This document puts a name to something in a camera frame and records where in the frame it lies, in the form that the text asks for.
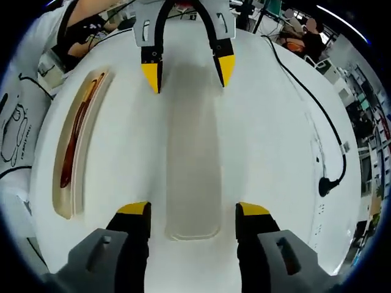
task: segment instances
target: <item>laboratory room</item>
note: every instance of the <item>laboratory room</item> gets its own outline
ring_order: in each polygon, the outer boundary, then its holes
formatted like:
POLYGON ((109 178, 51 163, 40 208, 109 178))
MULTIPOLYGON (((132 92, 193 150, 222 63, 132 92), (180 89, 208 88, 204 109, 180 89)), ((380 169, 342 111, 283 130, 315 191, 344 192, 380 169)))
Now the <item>laboratory room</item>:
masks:
POLYGON ((378 8, 34 7, 0 80, 2 253, 10 280, 28 276, 16 288, 352 292, 379 279, 391 100, 378 8))

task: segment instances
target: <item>person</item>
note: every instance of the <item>person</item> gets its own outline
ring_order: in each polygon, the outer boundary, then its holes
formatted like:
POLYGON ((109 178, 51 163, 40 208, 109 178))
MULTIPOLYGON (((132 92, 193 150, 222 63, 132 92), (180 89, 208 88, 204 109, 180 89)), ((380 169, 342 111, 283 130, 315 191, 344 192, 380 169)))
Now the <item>person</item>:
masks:
POLYGON ((90 16, 70 26, 65 37, 52 50, 60 58, 66 72, 68 72, 77 66, 101 37, 104 37, 101 34, 110 33, 117 27, 116 24, 105 23, 105 20, 99 15, 90 16))
POLYGON ((42 54, 72 25, 119 0, 73 0, 34 20, 5 69, 0 88, 0 194, 28 201, 34 151, 51 97, 37 83, 42 54))
POLYGON ((319 61, 325 45, 322 42, 320 33, 324 31, 323 23, 310 18, 305 25, 307 32, 302 38, 284 38, 281 42, 284 47, 295 52, 300 57, 308 55, 314 62, 319 61))

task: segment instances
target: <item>cable connector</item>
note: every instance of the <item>cable connector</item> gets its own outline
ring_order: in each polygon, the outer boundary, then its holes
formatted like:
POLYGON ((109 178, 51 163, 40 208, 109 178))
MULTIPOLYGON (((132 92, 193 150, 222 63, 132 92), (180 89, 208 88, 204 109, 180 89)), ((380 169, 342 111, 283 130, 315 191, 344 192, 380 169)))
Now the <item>cable connector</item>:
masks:
POLYGON ((325 197, 329 192, 339 185, 339 181, 330 181, 329 178, 322 177, 319 180, 319 194, 321 197, 325 197))

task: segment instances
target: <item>black cartoon drawing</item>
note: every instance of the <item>black cartoon drawing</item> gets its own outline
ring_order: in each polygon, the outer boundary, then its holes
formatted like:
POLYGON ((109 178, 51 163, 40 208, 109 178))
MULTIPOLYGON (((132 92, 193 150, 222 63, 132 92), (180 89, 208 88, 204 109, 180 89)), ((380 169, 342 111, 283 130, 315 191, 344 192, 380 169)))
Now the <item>black cartoon drawing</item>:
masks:
POLYGON ((9 143, 4 143, 1 150, 1 157, 4 162, 11 162, 11 166, 16 165, 16 160, 20 154, 20 148, 23 141, 24 134, 27 128, 27 115, 24 107, 20 104, 16 106, 16 109, 11 116, 4 136, 8 134, 10 137, 7 138, 9 143))

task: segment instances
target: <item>white tray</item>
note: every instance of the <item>white tray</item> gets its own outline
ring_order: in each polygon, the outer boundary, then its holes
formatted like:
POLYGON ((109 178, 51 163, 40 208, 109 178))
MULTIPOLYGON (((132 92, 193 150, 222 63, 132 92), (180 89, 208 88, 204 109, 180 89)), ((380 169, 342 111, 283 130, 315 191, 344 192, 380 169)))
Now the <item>white tray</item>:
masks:
POLYGON ((84 166, 86 163, 91 132, 98 116, 102 101, 113 78, 114 74, 110 72, 109 67, 101 67, 91 71, 80 86, 65 119, 65 123, 59 139, 59 144, 57 146, 56 160, 54 163, 52 199, 55 212, 66 219, 71 219, 72 216, 81 213, 83 210, 82 190, 84 181, 84 166), (84 93, 88 89, 90 83, 99 77, 102 72, 105 72, 106 76, 101 81, 99 88, 91 100, 90 106, 86 112, 80 129, 73 160, 71 182, 67 187, 60 188, 62 166, 64 164, 65 152, 70 140, 73 122, 83 100, 84 93))

